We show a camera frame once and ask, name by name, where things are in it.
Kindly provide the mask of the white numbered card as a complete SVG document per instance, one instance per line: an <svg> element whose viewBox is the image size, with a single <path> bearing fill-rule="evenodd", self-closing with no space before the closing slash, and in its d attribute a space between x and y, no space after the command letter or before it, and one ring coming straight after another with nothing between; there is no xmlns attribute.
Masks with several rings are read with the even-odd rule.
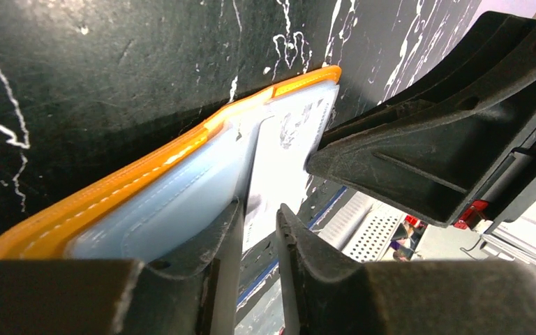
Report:
<svg viewBox="0 0 536 335"><path fill-rule="evenodd" d="M278 97L260 123L244 223L243 249L255 246L276 227L286 204L298 212L306 199L306 161L319 144L338 96L330 80Z"/></svg>

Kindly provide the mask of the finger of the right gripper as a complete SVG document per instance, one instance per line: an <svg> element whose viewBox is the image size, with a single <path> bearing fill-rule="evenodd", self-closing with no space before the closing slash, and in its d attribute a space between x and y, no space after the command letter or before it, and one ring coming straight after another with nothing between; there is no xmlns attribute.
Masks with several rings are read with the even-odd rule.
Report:
<svg viewBox="0 0 536 335"><path fill-rule="evenodd" d="M455 48L426 75L368 112L332 128L341 139L366 129L370 117L411 100L438 103L464 89L512 52L536 27L536 19L487 11Z"/></svg>
<svg viewBox="0 0 536 335"><path fill-rule="evenodd" d="M381 105L327 131L307 168L441 227L513 221L536 200L536 87Z"/></svg>

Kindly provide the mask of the orange leather card holder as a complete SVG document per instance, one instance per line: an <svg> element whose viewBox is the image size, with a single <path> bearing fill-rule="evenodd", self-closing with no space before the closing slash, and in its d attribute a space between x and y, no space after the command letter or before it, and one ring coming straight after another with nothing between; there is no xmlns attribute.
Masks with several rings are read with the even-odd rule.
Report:
<svg viewBox="0 0 536 335"><path fill-rule="evenodd" d="M326 80L337 83L340 76L339 66L325 66L224 105L173 141L3 233L0 260L62 258L71 239L197 151L219 134L227 121L313 84Z"/></svg>

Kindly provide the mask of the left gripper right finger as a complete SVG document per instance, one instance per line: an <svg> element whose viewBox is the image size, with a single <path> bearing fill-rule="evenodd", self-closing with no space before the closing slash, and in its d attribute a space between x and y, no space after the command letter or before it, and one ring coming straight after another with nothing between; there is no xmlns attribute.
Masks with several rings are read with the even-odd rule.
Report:
<svg viewBox="0 0 536 335"><path fill-rule="evenodd" d="M536 268L354 261L276 213L286 334L536 334Z"/></svg>

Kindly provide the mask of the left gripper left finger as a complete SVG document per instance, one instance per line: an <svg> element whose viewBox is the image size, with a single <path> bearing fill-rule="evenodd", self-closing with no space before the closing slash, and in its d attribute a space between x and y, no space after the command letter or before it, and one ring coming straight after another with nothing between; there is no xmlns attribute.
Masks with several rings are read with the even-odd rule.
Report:
<svg viewBox="0 0 536 335"><path fill-rule="evenodd" d="M244 209L167 255L0 261L0 334L232 334Z"/></svg>

